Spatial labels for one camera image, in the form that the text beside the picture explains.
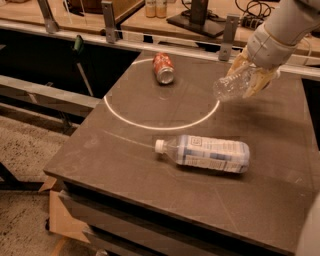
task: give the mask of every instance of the red can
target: red can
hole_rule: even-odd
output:
[[[153,59],[153,70],[160,84],[170,84],[174,78],[174,68],[168,54],[159,52]]]

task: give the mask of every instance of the bottle label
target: bottle label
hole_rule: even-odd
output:
[[[249,150],[242,142],[185,135],[180,143],[180,164],[235,173],[247,170]]]

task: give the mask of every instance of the white bottle cap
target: white bottle cap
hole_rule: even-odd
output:
[[[163,143],[164,143],[164,140],[157,140],[156,141],[156,146],[155,146],[156,153],[160,153],[160,154],[164,153],[164,151],[163,151]]]

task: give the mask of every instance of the water bottle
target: water bottle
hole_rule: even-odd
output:
[[[214,97],[222,102],[242,98],[249,88],[254,71],[254,68],[246,66],[238,72],[218,79],[213,84]]]
[[[249,147],[243,142],[192,135],[157,140],[155,152],[168,155],[179,165],[233,173],[246,172],[250,158]]]

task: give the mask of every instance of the concrete floor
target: concrete floor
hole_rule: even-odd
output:
[[[0,98],[0,162],[20,181],[43,182],[44,166],[77,125],[64,133],[58,118],[3,102]],[[47,231],[48,212],[48,192],[0,190],[0,256],[96,255],[88,244]]]

